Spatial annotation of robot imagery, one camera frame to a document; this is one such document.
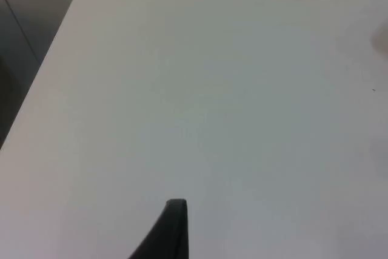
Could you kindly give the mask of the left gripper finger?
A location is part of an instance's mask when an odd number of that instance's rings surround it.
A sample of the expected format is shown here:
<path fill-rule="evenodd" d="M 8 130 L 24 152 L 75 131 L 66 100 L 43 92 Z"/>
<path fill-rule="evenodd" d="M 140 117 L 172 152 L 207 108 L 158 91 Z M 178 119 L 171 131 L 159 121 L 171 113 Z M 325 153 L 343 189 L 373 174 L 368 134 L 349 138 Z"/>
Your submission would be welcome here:
<path fill-rule="evenodd" d="M 185 199 L 166 202 L 157 221 L 130 258 L 189 259 L 189 222 Z"/>

